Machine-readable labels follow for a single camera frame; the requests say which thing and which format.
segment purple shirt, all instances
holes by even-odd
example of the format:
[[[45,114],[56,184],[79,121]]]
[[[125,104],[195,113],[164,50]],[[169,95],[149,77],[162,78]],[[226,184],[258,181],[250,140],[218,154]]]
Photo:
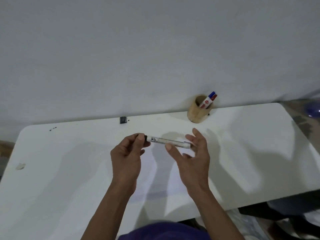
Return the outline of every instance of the purple shirt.
[[[118,240],[211,240],[209,234],[176,222],[158,222],[122,235]]]

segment marker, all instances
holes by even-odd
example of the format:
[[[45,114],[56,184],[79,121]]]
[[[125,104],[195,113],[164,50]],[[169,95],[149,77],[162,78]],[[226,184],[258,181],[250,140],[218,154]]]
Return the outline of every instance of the marker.
[[[181,141],[175,141],[175,140],[167,140],[167,139],[162,139],[162,138],[157,138],[157,137],[153,137],[153,136],[144,136],[146,141],[149,142],[156,142],[156,143],[160,143],[160,144],[166,144],[166,143],[170,143],[176,147],[182,147],[182,148],[186,148],[186,149],[190,149],[191,148],[191,143],[189,142],[181,142]]]
[[[210,93],[208,97],[205,98],[205,100],[202,101],[202,103],[199,105],[199,108],[206,109],[209,107],[209,105],[214,101],[214,99],[217,97],[217,94],[215,92]]]

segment gray wall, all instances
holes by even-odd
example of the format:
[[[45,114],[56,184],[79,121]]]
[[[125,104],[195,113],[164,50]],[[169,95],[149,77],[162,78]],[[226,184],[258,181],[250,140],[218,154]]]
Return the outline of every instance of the gray wall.
[[[320,0],[0,0],[0,140],[26,125],[291,100],[320,87]]]

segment bamboo pen holder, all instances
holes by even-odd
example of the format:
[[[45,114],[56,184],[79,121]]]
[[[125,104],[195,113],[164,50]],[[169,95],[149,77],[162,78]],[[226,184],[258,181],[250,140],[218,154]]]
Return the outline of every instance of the bamboo pen holder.
[[[208,117],[211,109],[213,109],[214,107],[213,103],[211,103],[209,107],[207,107],[206,109],[199,108],[199,105],[202,103],[203,100],[205,100],[206,97],[207,97],[206,95],[197,96],[195,100],[192,102],[186,114],[188,119],[191,122],[197,123],[197,124],[201,123]]]

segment person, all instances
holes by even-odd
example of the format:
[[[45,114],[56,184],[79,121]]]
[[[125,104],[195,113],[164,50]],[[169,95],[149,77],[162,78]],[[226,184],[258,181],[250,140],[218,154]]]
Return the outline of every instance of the person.
[[[210,155],[206,139],[195,128],[192,129],[192,133],[194,135],[186,135],[186,138],[193,143],[191,149],[194,150],[195,157],[181,155],[171,144],[166,144],[165,148],[177,162],[181,180],[198,207],[207,232],[182,223],[160,222],[133,230],[120,236],[119,240],[244,240],[209,189]],[[141,169],[140,156],[145,152],[143,148],[148,146],[150,142],[145,141],[144,134],[137,133],[125,137],[112,149],[110,153],[112,182],[81,240],[114,240],[116,238],[126,205],[136,189]]]

